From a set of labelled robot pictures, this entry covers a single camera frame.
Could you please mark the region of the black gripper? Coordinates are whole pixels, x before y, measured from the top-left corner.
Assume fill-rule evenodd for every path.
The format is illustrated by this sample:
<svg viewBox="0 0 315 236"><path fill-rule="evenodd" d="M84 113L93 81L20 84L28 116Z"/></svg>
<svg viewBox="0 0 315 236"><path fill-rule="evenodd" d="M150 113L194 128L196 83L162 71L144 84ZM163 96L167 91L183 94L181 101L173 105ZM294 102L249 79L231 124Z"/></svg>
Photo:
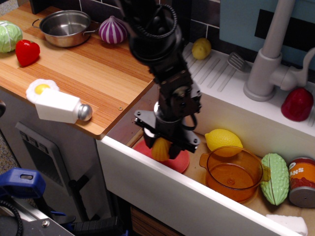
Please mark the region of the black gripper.
<svg viewBox="0 0 315 236"><path fill-rule="evenodd" d="M137 110L134 115L135 123L143 128L148 148L153 147L157 138L164 138L171 143L169 159L176 159L184 150L194 153L200 144L200 139L193 132L194 127L186 126L183 119L166 121L159 110Z"/></svg>

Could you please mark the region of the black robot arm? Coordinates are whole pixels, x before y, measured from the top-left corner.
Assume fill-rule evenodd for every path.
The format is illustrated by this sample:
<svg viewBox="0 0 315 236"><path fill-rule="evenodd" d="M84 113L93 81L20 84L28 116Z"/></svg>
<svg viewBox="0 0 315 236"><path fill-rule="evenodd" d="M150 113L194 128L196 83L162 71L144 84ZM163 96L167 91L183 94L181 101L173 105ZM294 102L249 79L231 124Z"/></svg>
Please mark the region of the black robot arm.
<svg viewBox="0 0 315 236"><path fill-rule="evenodd" d="M148 66L159 88L154 109L134 113L147 147L157 150L159 140L168 141L159 161L175 159L183 150L195 152L200 140L185 119L197 122L201 92L183 57L185 44L175 10L154 0L120 0L117 4L129 32L130 51Z"/></svg>

